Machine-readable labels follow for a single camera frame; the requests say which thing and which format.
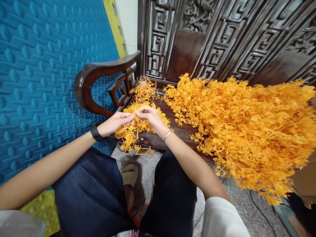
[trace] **knee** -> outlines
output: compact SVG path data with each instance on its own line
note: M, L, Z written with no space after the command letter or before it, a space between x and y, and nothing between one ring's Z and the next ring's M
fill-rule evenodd
M101 153L97 149L89 148L53 185L53 189L76 186L85 182L89 173L96 174L98 167L111 167L116 160Z
M165 168L168 166L172 168L173 170L176 170L178 168L182 170L177 158L174 156L174 154L170 150L166 151L162 155L160 161Z

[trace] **black watch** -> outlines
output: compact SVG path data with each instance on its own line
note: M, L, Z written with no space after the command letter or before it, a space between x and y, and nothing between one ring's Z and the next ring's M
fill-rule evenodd
M92 124L91 127L90 127L90 131L91 131L91 134L92 134L93 138L97 142L102 142L102 141L104 141L104 137L101 136L100 133L98 132L98 129L96 128L97 126L99 126L98 123Z

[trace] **dark wooden furniture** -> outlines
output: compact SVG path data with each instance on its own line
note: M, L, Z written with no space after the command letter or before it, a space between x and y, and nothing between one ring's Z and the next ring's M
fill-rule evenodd
M250 85L298 78L316 85L316 1L139 0L138 51L112 62L86 64L74 85L80 105L111 116L112 112L93 101L91 87L99 77L118 72L123 74L109 89L118 110L132 100L129 92L135 81L129 78L131 74L148 76L159 89L176 85L186 72L193 78L219 81L233 76ZM119 100L118 89L123 93ZM157 106L181 139L195 148L189 137L195 130L190 125L178 127L164 102L157 101ZM143 133L138 142L166 149L155 134Z

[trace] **person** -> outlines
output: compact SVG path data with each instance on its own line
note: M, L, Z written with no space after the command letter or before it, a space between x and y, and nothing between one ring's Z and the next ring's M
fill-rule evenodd
M43 224L17 210L50 186L55 190L62 236L192 236L197 187L206 200L202 236L249 236L210 166L170 132L156 109L142 106L135 114L148 120L170 149L157 164L152 200L139 229L128 214L135 180L124 180L135 179L137 167L120 173L114 158L92 148L96 140L89 131L0 188L1 236L43 235ZM106 137L134 122L133 114L117 112L97 131Z

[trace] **white shirt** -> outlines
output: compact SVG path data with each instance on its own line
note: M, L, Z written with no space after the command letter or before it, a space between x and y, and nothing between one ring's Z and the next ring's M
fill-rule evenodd
M45 224L21 211L0 211L1 237L42 237ZM117 237L132 236L135 230L124 231ZM205 203L202 237L247 237L248 230L236 208L221 197L210 197Z

